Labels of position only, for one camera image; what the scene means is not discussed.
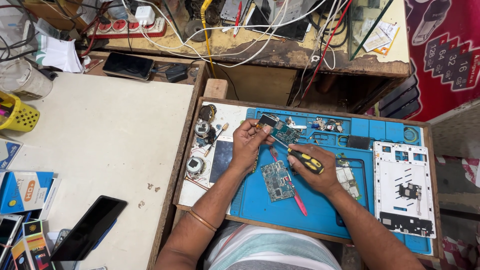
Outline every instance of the red poster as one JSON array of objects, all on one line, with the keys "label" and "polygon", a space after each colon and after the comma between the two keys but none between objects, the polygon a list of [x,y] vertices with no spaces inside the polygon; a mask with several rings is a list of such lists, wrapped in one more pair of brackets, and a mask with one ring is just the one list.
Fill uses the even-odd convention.
[{"label": "red poster", "polygon": [[480,97],[480,1],[405,0],[412,76],[380,116],[427,122]]}]

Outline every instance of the plastic container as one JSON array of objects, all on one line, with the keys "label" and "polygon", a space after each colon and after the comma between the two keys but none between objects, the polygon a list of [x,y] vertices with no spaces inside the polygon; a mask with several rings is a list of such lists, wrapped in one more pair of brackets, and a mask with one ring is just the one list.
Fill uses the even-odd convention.
[{"label": "plastic container", "polygon": [[53,83],[27,60],[13,60],[0,67],[0,90],[26,100],[41,99],[52,90]]},{"label": "plastic container", "polygon": [[[11,129],[23,132],[31,131],[36,123],[38,123],[40,112],[21,102],[17,96],[11,94],[9,96],[15,99],[15,106],[13,107],[12,114],[0,125],[0,129]],[[12,105],[7,100],[4,100],[1,104],[7,107]]]},{"label": "plastic container", "polygon": [[[121,0],[115,0],[112,3],[110,3],[110,6],[116,6],[116,5],[122,5],[122,4],[123,3],[122,3]],[[110,15],[110,17],[112,17],[113,19],[116,19],[116,20],[119,20],[119,19],[127,20],[128,19],[128,14],[125,11],[124,6],[116,7],[116,8],[110,8],[110,9],[108,9],[108,14]]]}]

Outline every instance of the blue silicone repair mat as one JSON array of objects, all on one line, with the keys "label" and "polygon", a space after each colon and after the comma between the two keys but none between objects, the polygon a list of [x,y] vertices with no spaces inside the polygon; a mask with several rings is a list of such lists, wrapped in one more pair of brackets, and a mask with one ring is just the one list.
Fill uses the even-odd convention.
[{"label": "blue silicone repair mat", "polygon": [[[353,167],[352,172],[361,194],[358,202],[372,215],[375,213],[373,203],[373,151],[371,147],[367,150],[346,147],[347,136],[370,137],[370,145],[373,144],[373,141],[386,141],[421,146],[420,128],[407,126],[402,123],[332,117],[263,108],[248,109],[246,118],[260,118],[263,113],[277,116],[284,122],[287,117],[291,117],[296,125],[307,126],[301,132],[299,144],[312,143],[320,145],[324,149],[335,153],[339,159],[342,157],[353,159],[348,161],[350,166]],[[312,129],[312,123],[317,117],[323,118],[324,121],[328,119],[343,121],[343,132],[337,133]],[[273,145],[278,151],[278,160],[283,160],[287,166],[287,149],[278,142],[275,142]],[[308,216],[302,214],[294,198],[272,203],[268,196],[260,167],[273,162],[274,159],[270,154],[268,146],[261,146],[257,169],[255,173],[247,175],[240,185],[238,192],[232,200],[231,215],[314,233],[351,238],[347,228],[342,223],[341,217],[330,202],[321,193],[312,190],[301,176],[292,175],[290,169],[289,173],[292,177],[292,182],[307,209]],[[429,238],[400,233],[394,234],[413,252],[423,254],[432,252]]]}]

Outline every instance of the red power strip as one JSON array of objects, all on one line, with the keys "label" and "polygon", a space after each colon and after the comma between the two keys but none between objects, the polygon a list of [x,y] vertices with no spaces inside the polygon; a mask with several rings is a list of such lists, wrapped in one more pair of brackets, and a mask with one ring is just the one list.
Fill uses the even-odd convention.
[{"label": "red power strip", "polygon": [[[93,36],[93,27],[88,30],[88,38]],[[165,19],[156,18],[155,22],[147,25],[144,32],[149,37],[163,37],[167,28],[165,27]],[[144,37],[140,31],[138,23],[127,23],[126,20],[120,19],[109,23],[108,25],[99,24],[96,30],[95,38],[127,38],[127,37]]]}]

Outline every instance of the copper bracelet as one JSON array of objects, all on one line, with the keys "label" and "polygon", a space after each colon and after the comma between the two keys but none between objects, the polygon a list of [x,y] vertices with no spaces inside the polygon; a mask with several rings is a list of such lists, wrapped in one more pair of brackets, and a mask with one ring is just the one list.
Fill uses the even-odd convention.
[{"label": "copper bracelet", "polygon": [[208,229],[216,232],[216,229],[214,226],[212,226],[210,223],[206,222],[204,219],[202,219],[199,215],[197,215],[197,213],[195,213],[192,209],[188,210],[188,212],[194,217],[196,218],[198,221],[200,221],[201,223],[203,223],[203,225],[207,226]]}]

